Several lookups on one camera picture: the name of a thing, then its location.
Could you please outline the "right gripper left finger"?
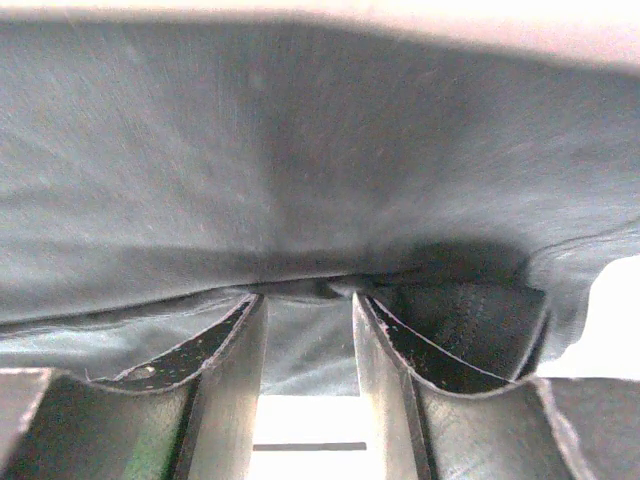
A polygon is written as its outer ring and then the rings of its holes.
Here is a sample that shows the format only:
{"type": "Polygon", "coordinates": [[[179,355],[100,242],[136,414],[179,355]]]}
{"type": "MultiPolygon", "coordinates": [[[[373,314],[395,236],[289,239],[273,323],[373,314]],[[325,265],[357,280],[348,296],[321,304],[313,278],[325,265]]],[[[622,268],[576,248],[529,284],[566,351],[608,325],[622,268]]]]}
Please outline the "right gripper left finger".
{"type": "Polygon", "coordinates": [[[1,372],[5,479],[241,479],[265,358],[266,301],[112,380],[1,372]]]}

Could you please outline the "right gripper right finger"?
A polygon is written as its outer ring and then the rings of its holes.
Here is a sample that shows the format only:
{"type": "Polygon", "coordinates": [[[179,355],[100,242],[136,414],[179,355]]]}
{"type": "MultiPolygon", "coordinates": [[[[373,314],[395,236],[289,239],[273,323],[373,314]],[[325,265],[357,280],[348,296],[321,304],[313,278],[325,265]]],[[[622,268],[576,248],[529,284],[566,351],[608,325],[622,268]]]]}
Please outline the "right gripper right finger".
{"type": "Polygon", "coordinates": [[[635,479],[639,385],[613,378],[510,381],[353,298],[367,447],[382,479],[635,479]]]}

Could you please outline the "black t shirt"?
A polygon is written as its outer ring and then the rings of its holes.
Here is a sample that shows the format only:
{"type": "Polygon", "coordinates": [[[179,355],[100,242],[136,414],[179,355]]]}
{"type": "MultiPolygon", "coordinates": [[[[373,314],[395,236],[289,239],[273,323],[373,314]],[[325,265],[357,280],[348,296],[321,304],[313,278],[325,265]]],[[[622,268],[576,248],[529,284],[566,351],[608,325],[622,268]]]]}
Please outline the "black t shirt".
{"type": "Polygon", "coordinates": [[[1,25],[1,364],[111,378],[251,291],[268,392],[357,389],[351,298],[504,376],[639,251],[639,78],[302,23],[1,25]]]}

